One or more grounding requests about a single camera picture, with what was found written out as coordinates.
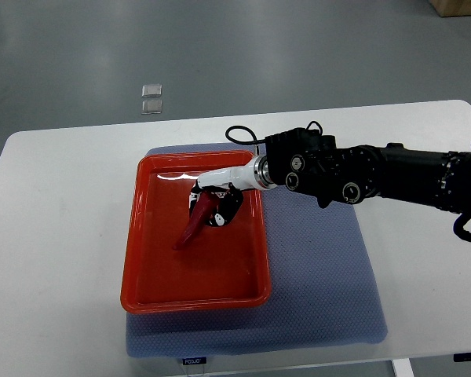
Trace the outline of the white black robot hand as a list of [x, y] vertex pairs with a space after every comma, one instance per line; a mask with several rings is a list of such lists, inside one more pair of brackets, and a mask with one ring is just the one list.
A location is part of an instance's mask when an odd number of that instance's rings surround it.
[[243, 203], [242, 191], [252, 189], [267, 191], [276, 186], [277, 184], [270, 178], [265, 155], [253, 157], [244, 166], [226, 167], [202, 173], [197, 177], [195, 187], [189, 193], [189, 216], [192, 216], [202, 192], [208, 192], [206, 196], [211, 209], [205, 225], [226, 226]]

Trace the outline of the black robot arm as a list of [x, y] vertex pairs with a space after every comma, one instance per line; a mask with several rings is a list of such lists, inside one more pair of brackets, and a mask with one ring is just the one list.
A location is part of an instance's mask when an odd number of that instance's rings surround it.
[[471, 243], [465, 228], [471, 220], [471, 149], [427, 152], [401, 143], [338, 148], [334, 136], [324, 134], [316, 121], [247, 143], [264, 145], [265, 151], [244, 166], [212, 170], [196, 179], [189, 196], [191, 234], [203, 225], [231, 222], [243, 192], [283, 185], [316, 198], [321, 208], [380, 196], [456, 213], [453, 232]]

